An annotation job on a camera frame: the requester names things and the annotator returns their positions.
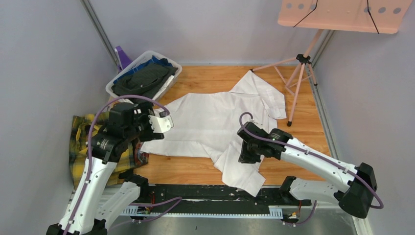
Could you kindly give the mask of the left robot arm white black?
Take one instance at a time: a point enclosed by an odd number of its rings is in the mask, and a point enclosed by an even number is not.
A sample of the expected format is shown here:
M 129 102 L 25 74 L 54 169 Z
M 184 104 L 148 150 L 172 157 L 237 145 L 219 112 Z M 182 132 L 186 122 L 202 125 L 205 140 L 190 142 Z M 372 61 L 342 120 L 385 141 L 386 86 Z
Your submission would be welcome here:
M 48 235 L 106 235 L 130 203 L 149 198 L 148 179 L 130 173 L 110 200 L 103 206 L 98 204 L 128 145 L 133 141 L 162 140 L 173 127 L 168 109 L 163 107 L 163 112 L 156 114 L 154 104 L 155 101 L 117 103 L 98 132 L 89 131 L 85 167 L 73 201 L 60 222 L 48 227 Z

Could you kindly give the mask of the white long sleeve shirt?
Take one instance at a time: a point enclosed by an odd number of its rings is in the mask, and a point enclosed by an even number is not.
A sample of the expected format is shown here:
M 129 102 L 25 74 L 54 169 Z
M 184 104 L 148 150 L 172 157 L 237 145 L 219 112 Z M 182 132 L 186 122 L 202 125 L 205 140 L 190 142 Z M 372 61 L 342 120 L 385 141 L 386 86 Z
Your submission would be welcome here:
M 189 93 L 167 105 L 174 126 L 162 140 L 145 142 L 142 152 L 177 157 L 210 158 L 222 172 L 222 182 L 256 196 L 265 182 L 259 163 L 242 164 L 240 125 L 253 120 L 271 131 L 285 119 L 283 93 L 253 72 L 247 72 L 228 92 Z

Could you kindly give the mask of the white plastic laundry basket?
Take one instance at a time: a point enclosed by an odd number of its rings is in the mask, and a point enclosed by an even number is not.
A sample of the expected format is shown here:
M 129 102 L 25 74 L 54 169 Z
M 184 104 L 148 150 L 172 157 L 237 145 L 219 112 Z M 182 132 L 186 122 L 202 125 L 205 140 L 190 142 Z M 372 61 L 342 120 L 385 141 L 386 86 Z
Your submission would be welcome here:
M 138 68 L 143 68 L 144 64 L 146 62 L 155 62 L 156 60 L 165 59 L 167 61 L 167 64 L 171 64 L 172 67 L 177 68 L 175 73 L 170 76 L 167 81 L 157 90 L 155 95 L 152 97 L 154 100 L 160 100 L 161 97 L 163 97 L 168 90 L 170 90 L 173 85 L 177 82 L 179 74 L 182 72 L 183 68 L 180 64 L 176 63 L 170 58 L 165 57 L 164 55 L 154 52 L 152 50 L 145 51 L 142 55 L 140 55 L 138 58 L 136 58 L 134 61 L 132 61 L 130 64 L 128 64 L 123 70 L 119 72 L 119 74 L 113 78 L 107 85 L 106 85 L 106 92 L 111 97 L 118 97 L 118 95 L 113 91 L 113 86 L 116 84 L 116 82 L 119 81 L 122 77 L 125 75 L 131 75 L 134 72 L 138 71 Z

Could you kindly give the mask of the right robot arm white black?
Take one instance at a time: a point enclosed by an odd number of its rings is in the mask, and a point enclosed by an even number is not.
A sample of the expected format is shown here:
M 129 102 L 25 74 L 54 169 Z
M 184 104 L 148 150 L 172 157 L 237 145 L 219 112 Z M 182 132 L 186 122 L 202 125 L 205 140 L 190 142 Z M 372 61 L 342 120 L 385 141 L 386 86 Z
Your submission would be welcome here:
M 377 206 L 372 204 L 377 182 L 369 164 L 338 161 L 306 146 L 285 131 L 275 128 L 266 132 L 253 122 L 243 124 L 237 135 L 243 140 L 240 163 L 255 164 L 261 157 L 275 158 L 323 178 L 323 181 L 309 181 L 286 177 L 279 191 L 283 203 L 290 205 L 296 200 L 328 202 L 357 218 L 366 218 L 371 208 L 383 208 L 382 202 Z

